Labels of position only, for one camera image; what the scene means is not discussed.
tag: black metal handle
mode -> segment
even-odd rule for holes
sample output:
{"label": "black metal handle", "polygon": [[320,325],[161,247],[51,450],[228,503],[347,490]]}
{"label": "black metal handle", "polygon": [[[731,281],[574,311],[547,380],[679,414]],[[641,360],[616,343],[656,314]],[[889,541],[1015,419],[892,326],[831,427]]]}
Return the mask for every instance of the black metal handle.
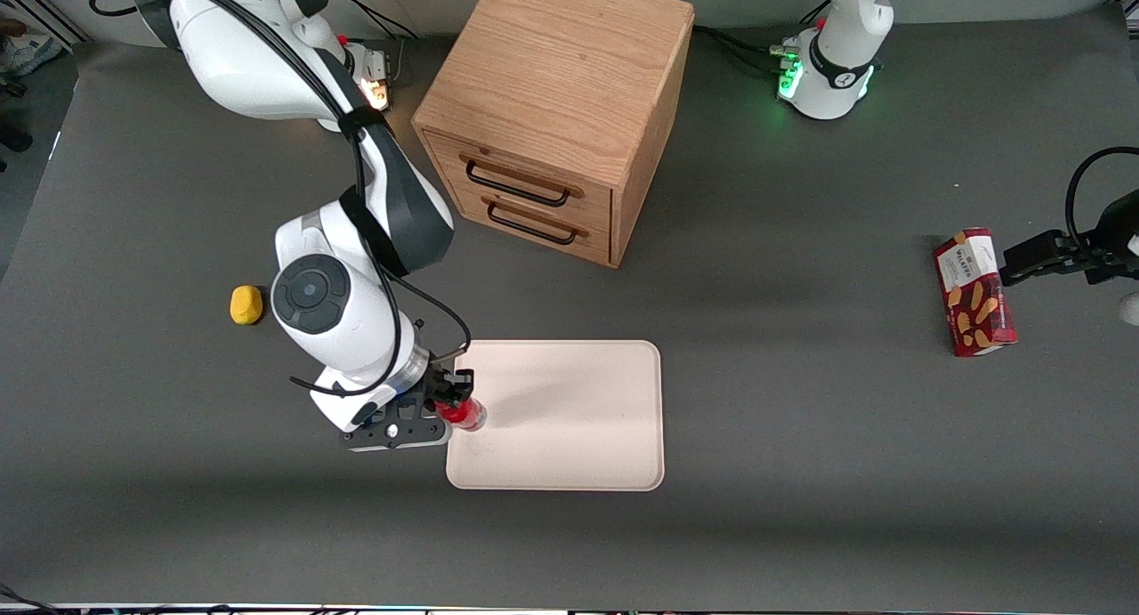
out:
{"label": "black metal handle", "polygon": [[542,206],[550,206],[550,208],[560,208],[560,206],[566,205],[566,200],[570,198],[570,190],[562,189],[562,197],[548,198],[538,196],[538,194],[526,192],[525,189],[511,188],[511,186],[505,184],[505,182],[487,180],[487,178],[481,178],[475,173],[475,161],[470,159],[467,162],[467,178],[468,180],[477,182],[480,186],[486,186],[486,188],[497,189],[499,192],[513,194],[513,196],[526,198],[528,202],[534,204],[541,204]]}
{"label": "black metal handle", "polygon": [[494,208],[498,204],[495,204],[495,202],[490,202],[490,204],[486,205],[486,216],[490,218],[492,222],[497,222],[497,224],[513,227],[513,229],[517,230],[518,232],[525,232],[526,235],[534,235],[534,237],[536,238],[544,238],[546,241],[557,243],[558,246],[570,246],[571,243],[573,243],[574,238],[577,238],[577,230],[570,230],[570,237],[566,238],[554,237],[554,235],[544,233],[541,230],[534,230],[532,229],[532,227],[522,226],[519,224],[519,222],[513,222],[509,219],[497,216],[497,214],[494,213]]}

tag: gray table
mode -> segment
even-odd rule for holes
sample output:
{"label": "gray table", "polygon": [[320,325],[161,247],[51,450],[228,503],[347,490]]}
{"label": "gray table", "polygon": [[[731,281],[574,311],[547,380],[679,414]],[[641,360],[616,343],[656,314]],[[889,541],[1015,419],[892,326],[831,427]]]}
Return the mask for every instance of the gray table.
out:
{"label": "gray table", "polygon": [[[1022,344],[957,360],[929,255],[1057,227],[1075,165],[1134,144],[1118,10],[901,26],[826,124],[694,43],[621,270],[459,222],[415,276],[481,338],[657,344],[647,494],[461,492],[443,449],[342,451],[286,380],[318,364],[227,302],[352,181],[347,146],[230,115],[175,52],[81,50],[0,290],[0,577],[58,601],[1134,612],[1129,285],[1023,284]],[[408,120],[446,48],[410,44],[395,91],[420,169]],[[1134,172],[1104,162],[1082,219]]]}

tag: red bottle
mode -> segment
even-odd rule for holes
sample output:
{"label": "red bottle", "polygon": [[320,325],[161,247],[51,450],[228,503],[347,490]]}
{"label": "red bottle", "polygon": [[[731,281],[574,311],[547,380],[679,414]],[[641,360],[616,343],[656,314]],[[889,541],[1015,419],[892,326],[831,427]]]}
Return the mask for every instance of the red bottle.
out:
{"label": "red bottle", "polygon": [[459,429],[470,429],[475,432],[486,424],[486,407],[478,403],[474,397],[464,401],[459,408],[451,408],[448,404],[435,404],[435,412]]}

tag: wooden cabinet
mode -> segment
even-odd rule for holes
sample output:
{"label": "wooden cabinet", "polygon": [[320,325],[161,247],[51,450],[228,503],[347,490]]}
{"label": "wooden cabinet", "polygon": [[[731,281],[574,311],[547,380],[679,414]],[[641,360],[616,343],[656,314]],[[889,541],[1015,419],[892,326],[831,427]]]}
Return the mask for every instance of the wooden cabinet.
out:
{"label": "wooden cabinet", "polygon": [[618,266],[694,18],[679,0],[478,0],[412,117],[459,213]]}

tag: orange light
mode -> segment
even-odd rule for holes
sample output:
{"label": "orange light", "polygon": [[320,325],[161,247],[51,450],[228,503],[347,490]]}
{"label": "orange light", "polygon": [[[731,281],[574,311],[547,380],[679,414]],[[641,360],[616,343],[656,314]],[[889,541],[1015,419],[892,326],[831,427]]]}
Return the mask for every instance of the orange light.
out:
{"label": "orange light", "polygon": [[375,109],[387,109],[387,81],[360,80],[360,89]]}

